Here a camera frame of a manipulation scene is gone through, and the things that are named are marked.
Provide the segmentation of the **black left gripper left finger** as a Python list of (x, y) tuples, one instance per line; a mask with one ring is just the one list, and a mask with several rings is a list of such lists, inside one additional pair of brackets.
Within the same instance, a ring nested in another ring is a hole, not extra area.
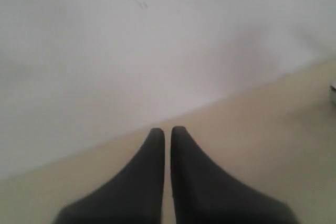
[(60, 211), (54, 223), (161, 223), (165, 136), (152, 128), (111, 180)]

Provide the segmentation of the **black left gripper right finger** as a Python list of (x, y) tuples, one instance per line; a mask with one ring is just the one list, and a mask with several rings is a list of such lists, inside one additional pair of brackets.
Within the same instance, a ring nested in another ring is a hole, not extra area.
[(172, 128), (170, 156), (177, 223), (294, 222), (288, 206), (225, 172), (183, 126)]

